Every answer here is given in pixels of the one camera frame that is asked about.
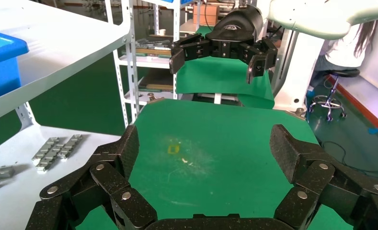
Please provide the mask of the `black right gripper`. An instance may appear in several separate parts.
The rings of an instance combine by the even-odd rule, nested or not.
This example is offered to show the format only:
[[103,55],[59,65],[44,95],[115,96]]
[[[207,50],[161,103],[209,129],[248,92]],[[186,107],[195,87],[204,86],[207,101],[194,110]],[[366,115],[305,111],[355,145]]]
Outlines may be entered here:
[[278,50],[271,39],[263,37],[255,42],[262,26],[263,18],[256,7],[232,10],[205,37],[197,33],[173,42],[170,73],[176,74],[186,61],[208,56],[239,59],[248,65],[246,82],[251,84],[276,63]]

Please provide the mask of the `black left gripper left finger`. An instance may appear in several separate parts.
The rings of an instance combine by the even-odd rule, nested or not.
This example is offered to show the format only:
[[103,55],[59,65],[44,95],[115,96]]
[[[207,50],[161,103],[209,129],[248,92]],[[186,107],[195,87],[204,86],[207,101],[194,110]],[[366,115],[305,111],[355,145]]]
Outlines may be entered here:
[[157,221],[154,207],[129,183],[139,152],[137,127],[103,144],[79,169],[43,188],[28,230],[73,230],[97,207],[120,230],[144,230]]

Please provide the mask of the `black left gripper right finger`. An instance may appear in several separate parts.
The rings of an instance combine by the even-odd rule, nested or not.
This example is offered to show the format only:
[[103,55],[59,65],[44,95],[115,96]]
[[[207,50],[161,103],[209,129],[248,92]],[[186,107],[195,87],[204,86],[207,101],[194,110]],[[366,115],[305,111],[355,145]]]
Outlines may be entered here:
[[355,230],[378,230],[378,181],[339,163],[324,149],[274,125],[270,150],[293,187],[274,218],[305,230],[321,206],[333,209]]

